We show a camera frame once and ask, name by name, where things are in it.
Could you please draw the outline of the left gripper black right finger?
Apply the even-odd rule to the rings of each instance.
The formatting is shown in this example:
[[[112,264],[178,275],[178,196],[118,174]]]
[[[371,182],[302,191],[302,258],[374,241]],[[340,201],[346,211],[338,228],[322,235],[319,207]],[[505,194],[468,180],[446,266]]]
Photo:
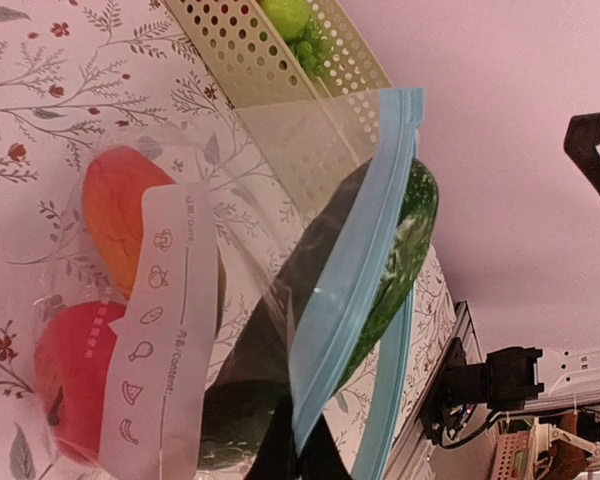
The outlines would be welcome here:
[[[299,456],[303,480],[351,480],[324,417],[316,422]]]

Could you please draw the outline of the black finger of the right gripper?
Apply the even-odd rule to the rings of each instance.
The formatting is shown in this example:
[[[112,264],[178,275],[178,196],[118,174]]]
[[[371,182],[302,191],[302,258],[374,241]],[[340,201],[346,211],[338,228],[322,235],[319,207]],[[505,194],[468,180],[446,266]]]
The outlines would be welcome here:
[[[566,155],[600,196],[600,112],[572,117],[564,137]]]

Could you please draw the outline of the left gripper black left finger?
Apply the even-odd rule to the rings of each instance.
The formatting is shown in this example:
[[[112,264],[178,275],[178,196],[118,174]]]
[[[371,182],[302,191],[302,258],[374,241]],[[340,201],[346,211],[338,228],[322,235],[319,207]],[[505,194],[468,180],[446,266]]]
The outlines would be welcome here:
[[[278,402],[263,442],[245,480],[295,480],[297,452],[292,428],[293,403],[290,397]]]

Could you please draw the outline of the dark green toy cucumber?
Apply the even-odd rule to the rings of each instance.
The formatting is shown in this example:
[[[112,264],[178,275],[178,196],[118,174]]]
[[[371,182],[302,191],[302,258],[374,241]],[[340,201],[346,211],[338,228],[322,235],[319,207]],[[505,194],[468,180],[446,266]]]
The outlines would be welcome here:
[[[254,456],[282,397],[296,452],[329,397],[405,305],[429,251],[439,204],[418,160],[371,159],[344,178],[268,281],[204,395],[198,467]]]

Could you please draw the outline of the clear zip bag blue zipper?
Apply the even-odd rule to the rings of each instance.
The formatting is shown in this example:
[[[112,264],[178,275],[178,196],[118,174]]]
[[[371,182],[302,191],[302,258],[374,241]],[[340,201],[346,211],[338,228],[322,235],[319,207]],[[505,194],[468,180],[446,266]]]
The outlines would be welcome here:
[[[81,464],[63,455],[45,417],[58,452],[117,479],[191,479],[209,472],[198,467],[204,395],[266,283],[356,168],[380,159],[381,175],[388,177],[391,164],[418,160],[424,112],[422,89],[384,89],[204,114],[187,126],[132,128],[104,138],[60,224],[62,244],[105,279],[70,282],[54,259],[49,290],[63,302],[38,340],[67,307],[117,302],[126,311],[110,324],[117,340],[98,458]],[[89,165],[119,146],[137,150],[175,181],[142,197],[144,235],[128,299],[98,253],[82,208]],[[388,455],[402,397],[414,296],[415,287],[370,352],[379,356],[379,376],[363,447],[381,458]]]

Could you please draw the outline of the red toy apple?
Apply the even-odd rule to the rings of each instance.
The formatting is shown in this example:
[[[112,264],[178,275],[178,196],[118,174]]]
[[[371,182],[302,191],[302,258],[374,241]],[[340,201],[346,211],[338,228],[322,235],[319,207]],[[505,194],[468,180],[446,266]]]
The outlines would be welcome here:
[[[47,324],[34,353],[35,389],[60,452],[92,464],[99,455],[104,389],[117,337],[110,324],[125,315],[117,302],[67,307]]]

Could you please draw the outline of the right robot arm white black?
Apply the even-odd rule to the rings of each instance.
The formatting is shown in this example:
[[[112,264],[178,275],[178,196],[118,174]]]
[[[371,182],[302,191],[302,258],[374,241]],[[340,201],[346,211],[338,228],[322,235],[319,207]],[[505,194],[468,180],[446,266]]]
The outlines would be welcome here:
[[[563,148],[600,197],[600,112],[571,118]],[[485,403],[494,414],[600,407],[600,347],[509,347],[487,356]]]

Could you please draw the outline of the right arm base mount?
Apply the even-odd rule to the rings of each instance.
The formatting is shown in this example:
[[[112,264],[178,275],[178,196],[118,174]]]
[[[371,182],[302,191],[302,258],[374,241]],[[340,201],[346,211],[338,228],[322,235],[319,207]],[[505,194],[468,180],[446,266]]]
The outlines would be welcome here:
[[[488,402],[487,373],[486,363],[467,362],[462,340],[454,337],[418,414],[434,446],[453,442],[476,406]]]

